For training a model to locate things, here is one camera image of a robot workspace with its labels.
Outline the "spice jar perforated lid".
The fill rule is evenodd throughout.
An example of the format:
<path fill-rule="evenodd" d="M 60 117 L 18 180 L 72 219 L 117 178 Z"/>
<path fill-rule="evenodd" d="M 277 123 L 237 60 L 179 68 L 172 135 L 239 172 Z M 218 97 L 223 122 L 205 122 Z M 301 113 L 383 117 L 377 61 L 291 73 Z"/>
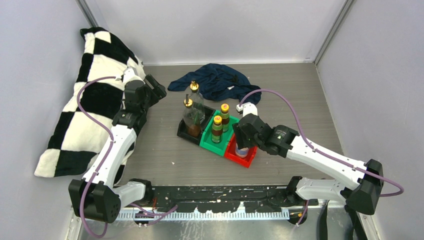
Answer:
<path fill-rule="evenodd" d="M 249 148 L 245 147 L 245 148 L 241 148 L 239 149 L 237 146 L 235 147 L 235 154 L 239 157 L 239 158 L 246 158 L 248 153 L 249 153 Z"/>

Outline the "sauce bottle yellow cap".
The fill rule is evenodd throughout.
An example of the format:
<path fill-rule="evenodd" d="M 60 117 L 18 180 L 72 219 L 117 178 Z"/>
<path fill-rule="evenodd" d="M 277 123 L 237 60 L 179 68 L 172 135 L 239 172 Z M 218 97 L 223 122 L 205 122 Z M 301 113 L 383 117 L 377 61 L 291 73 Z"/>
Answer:
<path fill-rule="evenodd" d="M 220 143 L 222 141 L 222 134 L 223 134 L 222 117 L 220 115 L 216 115 L 213 118 L 213 124 L 211 127 L 211 140 L 214 143 Z"/>
<path fill-rule="evenodd" d="M 230 114 L 229 114 L 230 106 L 227 103 L 223 103 L 220 107 L 220 115 L 222 118 L 222 130 L 223 132 L 227 132 L 230 125 Z"/>

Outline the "clear glass cruet gold spout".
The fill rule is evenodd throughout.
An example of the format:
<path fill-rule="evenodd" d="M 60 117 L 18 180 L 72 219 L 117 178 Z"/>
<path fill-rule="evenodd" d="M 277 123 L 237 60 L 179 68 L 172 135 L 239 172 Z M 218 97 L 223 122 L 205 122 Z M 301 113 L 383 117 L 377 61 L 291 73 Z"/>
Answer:
<path fill-rule="evenodd" d="M 192 80 L 189 88 L 191 90 L 189 98 L 193 101 L 193 107 L 198 110 L 199 122 L 202 124 L 206 115 L 204 108 L 204 98 L 203 95 L 199 92 L 200 85 L 196 81 Z"/>

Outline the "brown oil cruet gold spout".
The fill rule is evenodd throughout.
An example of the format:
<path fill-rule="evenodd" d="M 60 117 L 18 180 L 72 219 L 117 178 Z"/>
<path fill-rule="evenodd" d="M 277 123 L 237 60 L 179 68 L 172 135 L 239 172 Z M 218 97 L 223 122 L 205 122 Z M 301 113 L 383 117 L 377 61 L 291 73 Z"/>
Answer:
<path fill-rule="evenodd" d="M 187 129 L 187 133 L 197 138 L 201 133 L 201 123 L 200 123 L 200 114 L 199 110 L 195 107 L 195 104 L 189 94 L 187 93 L 183 101 L 184 111 L 183 111 L 183 120 Z"/>

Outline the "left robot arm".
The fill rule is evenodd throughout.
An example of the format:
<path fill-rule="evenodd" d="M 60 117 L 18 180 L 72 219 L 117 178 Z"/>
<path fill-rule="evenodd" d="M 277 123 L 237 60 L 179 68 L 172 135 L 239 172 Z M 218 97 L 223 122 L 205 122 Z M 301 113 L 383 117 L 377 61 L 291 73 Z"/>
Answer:
<path fill-rule="evenodd" d="M 81 180 L 73 179 L 68 191 L 74 213 L 81 219 L 111 224 L 121 208 L 134 202 L 148 207 L 153 202 L 152 184 L 133 178 L 114 187 L 120 165 L 147 121 L 150 107 L 166 97 L 166 89 L 148 74 L 144 80 L 126 76 L 123 106 L 115 115 L 103 149 Z"/>

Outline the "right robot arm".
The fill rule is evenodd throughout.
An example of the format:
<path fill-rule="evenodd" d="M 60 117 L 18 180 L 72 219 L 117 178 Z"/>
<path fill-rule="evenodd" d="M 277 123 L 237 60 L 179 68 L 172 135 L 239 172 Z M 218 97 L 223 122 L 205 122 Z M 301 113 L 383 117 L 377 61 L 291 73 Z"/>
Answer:
<path fill-rule="evenodd" d="M 383 166 L 374 159 L 368 162 L 347 159 L 336 154 L 341 161 L 310 147 L 312 141 L 304 140 L 294 129 L 284 125 L 270 127 L 259 116 L 247 114 L 232 125 L 236 143 L 241 148 L 258 147 L 272 156 L 280 156 L 309 165 L 331 177 L 310 179 L 294 176 L 283 190 L 283 199 L 288 205 L 299 205 L 306 200 L 330 200 L 344 203 L 356 212 L 373 215 L 381 196 L 384 182 Z"/>

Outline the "red plastic bin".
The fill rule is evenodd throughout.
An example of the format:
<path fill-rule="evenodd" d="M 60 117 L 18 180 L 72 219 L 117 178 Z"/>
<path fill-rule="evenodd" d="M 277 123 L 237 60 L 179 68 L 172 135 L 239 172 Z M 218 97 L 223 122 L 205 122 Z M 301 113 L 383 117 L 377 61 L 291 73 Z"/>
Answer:
<path fill-rule="evenodd" d="M 231 161 L 245 167 L 245 168 L 249 168 L 251 163 L 253 162 L 255 156 L 256 156 L 258 148 L 256 146 L 249 148 L 249 152 L 248 152 L 247 157 L 240 158 L 235 154 L 235 147 L 238 147 L 238 146 L 237 146 L 237 142 L 236 142 L 236 136 L 235 136 L 235 134 L 233 134 L 228 145 L 227 145 L 226 151 L 224 153 L 224 157 L 228 160 L 231 160 Z"/>

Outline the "black plastic bin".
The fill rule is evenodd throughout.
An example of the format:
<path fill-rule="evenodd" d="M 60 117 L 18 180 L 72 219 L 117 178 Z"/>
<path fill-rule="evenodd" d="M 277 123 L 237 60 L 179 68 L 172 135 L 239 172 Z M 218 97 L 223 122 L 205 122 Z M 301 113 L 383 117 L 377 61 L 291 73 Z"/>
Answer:
<path fill-rule="evenodd" d="M 205 119 L 200 124 L 200 126 L 201 126 L 201 132 L 200 132 L 200 134 L 199 134 L 198 137 L 193 137 L 193 136 L 190 136 L 188 134 L 187 128 L 186 128 L 186 125 L 185 125 L 185 122 L 184 122 L 183 119 L 179 123 L 178 131 L 177 131 L 177 136 L 178 137 L 181 137 L 181 138 L 183 138 L 183 139 L 185 139 L 185 140 L 187 140 L 187 141 L 189 141 L 191 143 L 194 143 L 196 145 L 200 145 L 200 142 L 201 142 L 203 133 L 205 133 L 206 128 L 207 128 L 209 122 L 211 121 L 211 119 L 213 118 L 213 116 L 215 114 L 215 111 L 216 111 L 215 109 L 210 108 L 210 107 L 205 106 L 205 105 L 204 105 L 204 110 L 205 110 Z"/>

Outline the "dark blue shorts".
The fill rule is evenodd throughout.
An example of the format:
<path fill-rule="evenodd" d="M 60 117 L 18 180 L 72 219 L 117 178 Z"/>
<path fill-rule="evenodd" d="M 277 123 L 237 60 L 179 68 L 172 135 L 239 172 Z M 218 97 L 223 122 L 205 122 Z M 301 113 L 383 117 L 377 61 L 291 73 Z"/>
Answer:
<path fill-rule="evenodd" d="M 248 93 L 260 89 L 241 72 L 224 64 L 209 63 L 172 81 L 167 90 L 183 92 L 193 81 L 199 84 L 199 92 L 204 99 L 215 102 L 226 99 L 241 101 Z"/>

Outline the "black white checkered blanket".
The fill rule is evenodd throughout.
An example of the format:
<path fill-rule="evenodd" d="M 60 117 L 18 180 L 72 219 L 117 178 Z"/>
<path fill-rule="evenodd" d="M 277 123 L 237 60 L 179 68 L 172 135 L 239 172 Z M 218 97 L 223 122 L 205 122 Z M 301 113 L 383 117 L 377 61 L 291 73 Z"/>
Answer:
<path fill-rule="evenodd" d="M 83 28 L 85 41 L 73 96 L 63 108 L 34 175 L 42 178 L 85 173 L 96 161 L 109 134 L 108 129 L 121 108 L 125 83 L 118 80 L 134 67 L 145 79 L 142 61 L 113 33 L 102 27 Z"/>

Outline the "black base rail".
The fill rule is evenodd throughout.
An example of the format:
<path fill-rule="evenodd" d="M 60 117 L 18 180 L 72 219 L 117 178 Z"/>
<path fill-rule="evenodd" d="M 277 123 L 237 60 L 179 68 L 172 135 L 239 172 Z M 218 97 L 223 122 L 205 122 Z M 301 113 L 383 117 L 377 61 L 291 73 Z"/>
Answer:
<path fill-rule="evenodd" d="M 178 213 L 234 213 L 244 207 L 246 213 L 272 213 L 280 208 L 304 206 L 304 202 L 291 203 L 281 185 L 191 185 L 154 186 L 152 196 L 135 202 L 140 207 L 155 205 L 167 212 L 177 205 Z"/>

